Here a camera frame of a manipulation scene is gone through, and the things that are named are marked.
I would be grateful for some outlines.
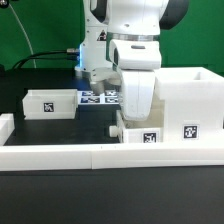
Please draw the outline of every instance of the blue light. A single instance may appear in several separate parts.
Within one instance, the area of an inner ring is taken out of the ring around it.
[[[82,68],[82,44],[79,46],[79,66]]]

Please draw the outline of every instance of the black cable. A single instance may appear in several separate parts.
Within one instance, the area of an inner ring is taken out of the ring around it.
[[[39,58],[39,57],[30,57],[30,58],[26,58],[26,59],[23,59],[23,60],[20,60],[18,61],[14,66],[13,66],[13,69],[20,69],[22,67],[23,64],[25,64],[26,62],[28,62],[29,60],[72,60],[74,61],[74,58],[69,58],[69,57],[66,57],[66,58]]]
[[[27,61],[31,60],[31,59],[43,59],[43,60],[58,60],[59,58],[39,58],[39,56],[44,56],[44,55],[55,55],[55,54],[67,54],[70,57],[67,58],[63,58],[65,60],[77,60],[77,56],[79,55],[78,51],[74,51],[73,53],[68,53],[67,50],[56,50],[56,51],[45,51],[45,52],[40,52],[40,53],[36,53],[33,55],[30,55],[29,57],[22,59],[20,61],[18,61],[12,68],[16,69],[16,68],[21,68]]]
[[[30,58],[32,59],[36,59],[35,57],[38,57],[38,56],[43,56],[43,55],[52,55],[52,54],[66,54],[67,51],[66,50],[59,50],[59,51],[44,51],[44,52],[39,52],[39,53],[36,53],[36,54],[32,54],[30,56],[28,56],[27,58],[25,59],[22,59],[20,61],[18,61],[15,65],[13,65],[13,69],[16,68],[17,65],[20,65],[18,66],[18,68],[21,68],[27,61],[30,60]]]

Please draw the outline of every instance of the green wall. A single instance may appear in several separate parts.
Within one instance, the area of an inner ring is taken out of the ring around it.
[[[82,0],[20,0],[12,5],[34,52],[78,47],[84,38]],[[224,72],[224,1],[190,0],[184,20],[160,37],[163,66],[204,66]],[[30,54],[11,10],[0,9],[0,63],[6,68]],[[38,61],[38,67],[71,67],[69,61]]]

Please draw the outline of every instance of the white box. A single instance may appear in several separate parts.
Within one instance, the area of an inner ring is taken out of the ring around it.
[[[77,90],[29,90],[23,99],[26,120],[74,119],[78,107]]]
[[[3,146],[15,129],[13,114],[0,116],[0,146]]]
[[[144,122],[117,112],[111,137],[121,143],[189,142],[224,139],[224,78],[204,68],[155,71],[152,107]]]

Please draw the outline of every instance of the black table surface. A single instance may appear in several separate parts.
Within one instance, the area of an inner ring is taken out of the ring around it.
[[[14,113],[15,118],[6,145],[118,143],[108,131],[116,123],[118,105],[80,105],[69,120],[24,120],[22,99],[29,89],[91,90],[88,79],[75,77],[74,70],[9,70],[0,80],[0,113]]]
[[[105,128],[117,106],[82,106],[73,122],[24,121],[28,89],[63,88],[89,85],[63,69],[0,77],[0,112],[14,113],[16,124],[7,145],[116,143]],[[0,224],[18,223],[222,224],[224,167],[0,172]]]

